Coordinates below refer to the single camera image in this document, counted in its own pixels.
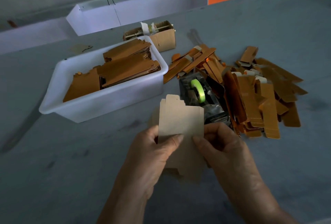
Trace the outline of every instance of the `pile of cardboard boxes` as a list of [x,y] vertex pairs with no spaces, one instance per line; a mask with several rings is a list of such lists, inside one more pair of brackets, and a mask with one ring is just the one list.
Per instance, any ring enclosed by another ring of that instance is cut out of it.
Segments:
[[255,59],[257,47],[247,47],[241,59],[236,61],[236,66],[221,62],[215,50],[202,44],[184,55],[173,55],[163,82],[194,70],[206,80],[212,79],[221,84],[225,88],[223,97],[231,127],[238,135],[244,133],[248,137],[259,137],[264,132],[267,138],[279,139],[278,122],[300,127],[296,94],[307,92],[295,83],[302,79],[266,59]]
[[134,39],[105,52],[102,66],[73,76],[63,102],[160,70],[158,61],[151,59],[150,45]]

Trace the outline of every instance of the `person's left hand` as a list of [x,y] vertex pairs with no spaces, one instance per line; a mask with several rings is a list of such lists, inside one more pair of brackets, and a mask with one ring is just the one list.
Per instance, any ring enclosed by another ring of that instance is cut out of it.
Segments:
[[137,134],[116,177],[114,188],[138,190],[148,199],[151,197],[167,159],[184,138],[184,135],[178,134],[156,144],[158,133],[159,126],[156,125]]

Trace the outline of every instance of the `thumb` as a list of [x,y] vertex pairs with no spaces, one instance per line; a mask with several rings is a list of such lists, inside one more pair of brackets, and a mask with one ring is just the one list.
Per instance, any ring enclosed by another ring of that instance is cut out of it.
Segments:
[[183,139],[184,139],[184,134],[177,134],[170,137],[165,142],[158,144],[158,146],[163,150],[165,150],[169,157],[179,147]]
[[201,137],[194,136],[193,142],[197,146],[199,152],[210,164],[210,160],[217,154],[218,150],[215,149],[209,141]]

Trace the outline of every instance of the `table surface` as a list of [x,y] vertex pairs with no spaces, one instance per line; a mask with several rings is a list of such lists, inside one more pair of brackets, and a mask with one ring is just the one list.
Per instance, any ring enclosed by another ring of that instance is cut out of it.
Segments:
[[[167,63],[198,43],[192,38],[197,32],[226,63],[246,46],[258,46],[258,57],[304,79],[300,86],[309,94],[297,102],[302,126],[281,123],[280,140],[246,140],[279,204],[304,223],[331,215],[330,18],[330,0],[231,0],[149,21],[174,24],[177,47],[162,53]],[[136,26],[0,56],[0,145],[36,121],[0,155],[1,223],[96,221],[132,139],[166,94],[179,94],[178,80],[165,84],[160,96],[80,124],[55,113],[39,117],[34,108],[56,63],[74,55],[70,47],[106,47]],[[161,177],[145,214],[145,223],[241,222],[211,169],[200,185]]]

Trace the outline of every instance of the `roll of tape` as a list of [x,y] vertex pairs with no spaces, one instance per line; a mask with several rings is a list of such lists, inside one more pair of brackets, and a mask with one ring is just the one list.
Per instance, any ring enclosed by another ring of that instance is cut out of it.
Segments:
[[199,103],[204,103],[206,100],[205,92],[204,89],[202,88],[202,85],[197,79],[191,80],[191,88],[194,88],[197,90],[198,94],[198,102]]

